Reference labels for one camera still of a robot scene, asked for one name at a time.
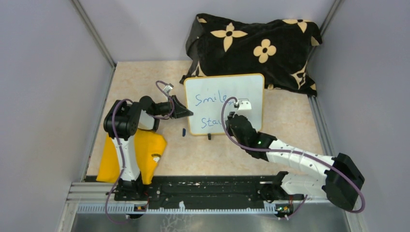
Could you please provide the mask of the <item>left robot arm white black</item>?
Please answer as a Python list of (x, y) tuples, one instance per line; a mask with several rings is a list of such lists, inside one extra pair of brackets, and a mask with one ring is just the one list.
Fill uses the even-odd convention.
[(117, 100), (103, 121), (106, 139), (97, 181), (128, 184), (126, 194), (141, 199), (167, 146), (157, 133), (159, 123), (192, 115), (175, 95), (159, 103), (149, 96)]

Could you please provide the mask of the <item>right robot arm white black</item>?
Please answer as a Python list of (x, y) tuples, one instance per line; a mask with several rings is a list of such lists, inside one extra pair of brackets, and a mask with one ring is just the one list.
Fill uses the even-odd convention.
[(273, 135), (257, 132), (242, 115), (230, 112), (225, 121), (229, 138), (255, 159), (287, 165), (303, 175), (285, 174), (272, 186), (273, 195), (285, 199), (303, 194), (327, 198), (333, 205), (352, 213), (364, 210), (361, 188), (365, 182), (350, 156), (325, 156), (291, 146)]

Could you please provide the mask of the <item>white whiteboard yellow frame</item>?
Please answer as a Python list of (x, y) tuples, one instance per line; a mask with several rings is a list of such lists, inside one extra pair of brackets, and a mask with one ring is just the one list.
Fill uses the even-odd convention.
[[(222, 122), (230, 112), (244, 115), (256, 130), (263, 125), (264, 76), (260, 73), (193, 77), (184, 81), (192, 135), (222, 134)], [(234, 108), (238, 99), (249, 99), (252, 110)]]

